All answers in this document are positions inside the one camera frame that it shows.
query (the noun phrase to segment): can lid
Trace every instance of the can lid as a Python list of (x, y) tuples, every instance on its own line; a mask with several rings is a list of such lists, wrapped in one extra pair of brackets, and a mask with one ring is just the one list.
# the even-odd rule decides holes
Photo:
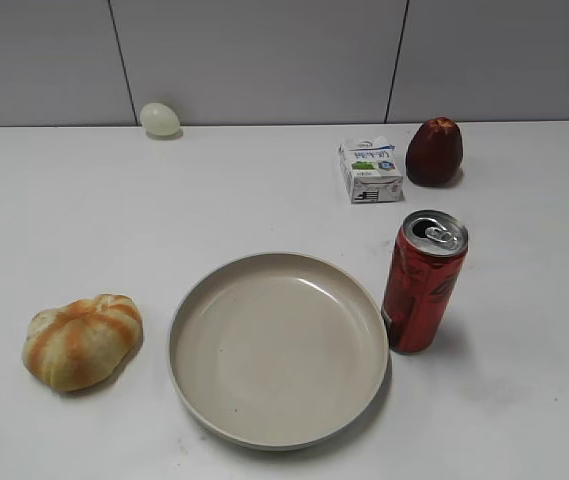
[(437, 210), (411, 213), (402, 224), (411, 245), (423, 253), (452, 257), (468, 247), (468, 230), (456, 218)]

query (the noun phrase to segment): plate rim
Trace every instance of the plate rim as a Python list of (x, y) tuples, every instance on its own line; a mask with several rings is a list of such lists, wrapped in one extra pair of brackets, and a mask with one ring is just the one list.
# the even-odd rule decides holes
[(382, 318), (382, 314), (379, 311), (380, 309), (378, 308), (377, 303), (375, 303), (375, 300), (373, 299), (371, 294), (368, 292), (368, 290), (366, 290), (366, 288), (364, 288), (364, 286), (359, 281), (357, 281), (357, 279), (355, 279), (351, 274), (349, 274), (348, 272), (346, 272), (342, 268), (334, 265), (333, 263), (327, 262), (326, 260), (322, 260), (318, 257), (313, 256), (313, 255), (308, 255), (305, 253), (298, 253), (298, 252), (266, 251), (266, 252), (253, 253), (253, 254), (244, 255), (242, 257), (235, 258), (234, 260), (231, 260), (227, 263), (224, 263), (223, 265), (209, 271), (207, 274), (205, 274), (203, 277), (201, 277), (197, 282), (195, 282), (193, 284), (193, 286), (182, 297), (182, 300), (180, 301), (179, 305), (175, 309), (175, 312), (173, 313), (171, 322), (169, 324), (168, 335), (167, 335), (167, 339), (166, 339), (166, 350), (165, 350), (166, 363), (167, 363), (167, 367), (169, 370), (169, 376), (171, 377), (171, 382), (173, 383), (173, 387), (175, 388), (175, 391), (177, 392), (182, 404), (186, 407), (188, 412), (198, 422), (200, 422), (204, 427), (206, 427), (209, 431), (213, 432), (214, 434), (218, 435), (219, 437), (222, 437), (222, 438), (224, 438), (224, 439), (226, 439), (232, 443), (235, 443), (237, 445), (241, 445), (243, 447), (248, 447), (248, 448), (251, 448), (254, 450), (270, 450), (270, 451), (297, 450), (297, 449), (309, 447), (311, 445), (315, 445), (317, 443), (328, 440), (329, 438), (332, 438), (333, 436), (339, 434), (342, 430), (347, 428), (349, 425), (351, 425), (353, 422), (355, 422), (358, 418), (360, 418), (360, 416), (368, 409), (368, 407), (371, 405), (371, 403), (373, 402), (373, 400), (375, 399), (375, 397), (379, 393), (379, 391), (382, 387), (382, 384), (384, 383), (384, 379), (387, 376), (388, 370), (392, 368), (390, 349), (387, 349), (387, 348), (383, 349), (383, 355), (380, 355), (381, 357), (384, 357), (384, 359), (382, 360), (383, 367), (380, 369), (381, 372), (378, 375), (379, 378), (376, 379), (375, 388), (372, 389), (372, 393), (369, 395), (369, 398), (367, 398), (367, 401), (365, 402), (364, 406), (353, 416), (353, 418), (351, 418), (349, 421), (347, 421), (342, 426), (336, 428), (335, 430), (333, 430), (333, 431), (331, 431), (325, 435), (322, 435), (321, 437), (318, 437), (318, 438), (315, 438), (313, 440), (309, 440), (306, 442), (294, 443), (294, 444), (255, 443), (253, 441), (242, 438), (241, 436), (235, 435), (231, 432), (226, 431), (223, 428), (216, 426), (211, 421), (204, 418), (204, 416), (202, 414), (200, 414), (197, 411), (197, 409), (195, 409), (195, 407), (191, 404), (191, 402), (188, 401), (188, 399), (184, 395), (184, 392), (182, 392), (182, 389), (178, 385), (177, 378), (173, 372), (173, 366), (171, 363), (171, 339), (172, 339), (173, 331), (176, 329), (176, 327), (178, 325), (177, 315), (180, 312), (180, 310), (182, 309), (184, 302), (186, 302), (186, 300), (191, 296), (191, 294), (195, 291), (195, 289), (198, 288), (206, 279), (208, 279), (209, 277), (211, 277), (215, 273), (219, 272), (220, 270), (223, 270), (223, 269), (228, 268), (229, 266), (231, 266), (235, 263), (239, 263), (241, 261), (248, 260), (250, 258), (262, 257), (262, 256), (267, 256), (267, 255), (290, 255), (290, 256), (302, 257), (302, 258), (306, 258), (306, 259), (313, 260), (313, 261), (322, 263), (324, 265), (327, 265), (328, 267), (330, 267), (330, 268), (334, 269), (335, 271), (341, 273), (348, 280), (353, 282), (353, 284), (357, 288), (359, 288), (361, 290), (361, 292), (364, 294), (364, 297), (374, 307), (374, 311), (376, 312), (376, 317), (380, 323), (380, 326), (382, 327), (382, 330), (384, 332), (386, 332), (386, 325), (384, 323), (384, 319)]

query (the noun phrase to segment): white egg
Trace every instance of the white egg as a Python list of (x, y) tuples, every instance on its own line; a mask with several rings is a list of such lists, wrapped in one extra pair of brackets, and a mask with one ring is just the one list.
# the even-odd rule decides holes
[(140, 111), (140, 122), (148, 133), (158, 137), (175, 135), (181, 128), (175, 112), (161, 103), (144, 105)]

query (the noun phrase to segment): can pull tab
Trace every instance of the can pull tab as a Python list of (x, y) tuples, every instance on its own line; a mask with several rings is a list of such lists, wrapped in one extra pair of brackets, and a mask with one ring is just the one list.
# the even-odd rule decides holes
[(440, 247), (447, 250), (455, 250), (457, 248), (457, 237), (449, 232), (444, 225), (435, 222), (437, 226), (428, 227), (425, 231), (426, 238), (436, 242)]

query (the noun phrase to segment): red fruit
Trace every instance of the red fruit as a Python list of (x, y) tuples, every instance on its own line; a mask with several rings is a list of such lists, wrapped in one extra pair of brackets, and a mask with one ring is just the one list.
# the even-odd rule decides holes
[(444, 185), (455, 177), (462, 163), (462, 134), (446, 117), (424, 122), (406, 151), (406, 175), (426, 187)]

